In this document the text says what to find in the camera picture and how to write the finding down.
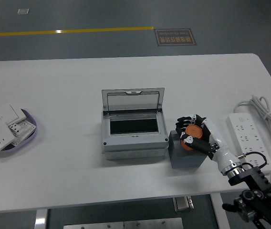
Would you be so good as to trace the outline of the white and black robot right hand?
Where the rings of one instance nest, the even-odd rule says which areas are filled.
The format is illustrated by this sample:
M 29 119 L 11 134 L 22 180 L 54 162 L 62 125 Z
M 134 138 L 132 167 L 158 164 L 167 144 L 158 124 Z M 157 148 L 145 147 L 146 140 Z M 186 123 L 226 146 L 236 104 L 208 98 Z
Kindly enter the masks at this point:
M 202 137 L 198 138 L 187 133 L 187 129 L 192 126 L 199 128 Z M 222 175 L 231 178 L 244 171 L 241 161 L 230 152 L 221 132 L 210 119 L 197 114 L 178 118 L 176 132 L 183 145 L 197 150 L 215 161 Z

